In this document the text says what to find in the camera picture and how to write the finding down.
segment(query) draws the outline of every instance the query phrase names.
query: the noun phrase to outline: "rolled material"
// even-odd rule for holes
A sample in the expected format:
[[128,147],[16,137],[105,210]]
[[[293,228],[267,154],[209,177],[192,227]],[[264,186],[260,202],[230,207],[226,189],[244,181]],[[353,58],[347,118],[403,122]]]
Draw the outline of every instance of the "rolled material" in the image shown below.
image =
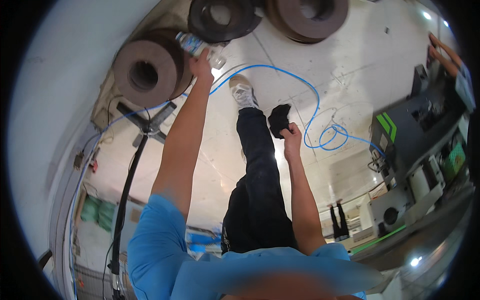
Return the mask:
[[[220,24],[212,15],[212,8],[228,11],[229,20]],[[250,0],[193,0],[188,15],[189,30],[207,43],[220,43],[252,32],[262,20],[255,15]]]
[[180,96],[192,82],[189,54],[175,41],[178,31],[156,29],[119,51],[115,83],[132,103],[146,108]]
[[301,0],[267,0],[266,11],[272,24],[288,38],[303,44],[315,44],[338,30],[348,14],[348,0],[318,3],[312,18],[303,14]]

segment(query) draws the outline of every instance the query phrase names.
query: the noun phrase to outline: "plastic bottle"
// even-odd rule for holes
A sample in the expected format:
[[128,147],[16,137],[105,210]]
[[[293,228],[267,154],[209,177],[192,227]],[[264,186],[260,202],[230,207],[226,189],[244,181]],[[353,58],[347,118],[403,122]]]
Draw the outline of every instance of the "plastic bottle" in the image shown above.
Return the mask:
[[194,36],[191,33],[179,32],[175,39],[180,43],[183,50],[189,52],[195,57],[200,56],[203,49],[209,48],[210,51],[207,60],[212,68],[220,70],[227,62],[227,59],[221,56],[218,50],[210,47],[208,43],[202,41],[199,37]]

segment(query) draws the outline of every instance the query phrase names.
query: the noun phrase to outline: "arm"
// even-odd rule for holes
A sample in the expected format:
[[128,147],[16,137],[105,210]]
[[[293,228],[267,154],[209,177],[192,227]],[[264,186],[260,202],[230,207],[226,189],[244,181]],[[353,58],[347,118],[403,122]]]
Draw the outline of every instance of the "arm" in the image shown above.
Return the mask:
[[290,170],[292,184],[292,225],[299,250],[310,255],[325,245],[317,204],[308,185],[307,176],[300,158],[302,134],[295,123],[289,124],[290,131],[283,129],[285,159]]
[[199,59],[190,59],[190,69],[197,77],[185,104],[165,139],[162,163],[152,187],[152,194],[164,196],[187,220],[192,198],[193,171],[202,141],[205,114],[213,75],[204,49]]

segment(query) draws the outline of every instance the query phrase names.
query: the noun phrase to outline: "leg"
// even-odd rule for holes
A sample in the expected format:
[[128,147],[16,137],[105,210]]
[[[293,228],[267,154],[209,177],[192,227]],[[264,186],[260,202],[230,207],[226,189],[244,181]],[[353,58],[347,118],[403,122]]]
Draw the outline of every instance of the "leg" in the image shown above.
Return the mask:
[[248,221],[248,194],[246,176],[237,183],[228,202],[222,226],[222,254],[228,251],[245,253],[261,248],[253,239]]
[[241,109],[237,132],[247,158],[248,217],[253,236],[263,248],[297,248],[292,222],[285,212],[275,148],[262,111]]
[[343,213],[342,205],[337,203],[336,206],[338,207],[338,214],[340,215],[341,235],[348,235],[348,226],[347,221],[345,220],[345,214]]
[[429,52],[433,58],[437,59],[445,67],[447,72],[452,77],[456,78],[456,74],[458,73],[458,68],[454,63],[452,63],[451,61],[443,57],[442,54],[438,53],[438,51],[435,50],[433,46],[430,46]]
[[438,45],[440,48],[445,50],[445,52],[448,54],[448,56],[450,56],[450,58],[457,65],[457,67],[460,67],[462,65],[462,60],[460,59],[458,54],[456,54],[455,51],[453,51],[449,46],[445,45],[439,39],[437,39],[437,37],[434,36],[433,33],[430,33],[428,37],[430,38],[430,41],[434,46]]
[[333,223],[333,237],[336,239],[341,236],[340,228],[338,227],[338,223],[336,222],[335,212],[333,211],[333,206],[329,205],[330,207],[330,216],[332,217]]

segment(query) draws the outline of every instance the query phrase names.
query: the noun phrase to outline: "bottle label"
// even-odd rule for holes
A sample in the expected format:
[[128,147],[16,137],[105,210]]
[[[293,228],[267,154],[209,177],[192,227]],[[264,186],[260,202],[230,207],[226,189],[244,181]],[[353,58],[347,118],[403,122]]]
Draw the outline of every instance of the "bottle label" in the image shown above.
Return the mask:
[[182,41],[182,48],[183,50],[195,56],[196,51],[202,44],[203,41],[201,39],[197,38],[196,36],[190,36]]

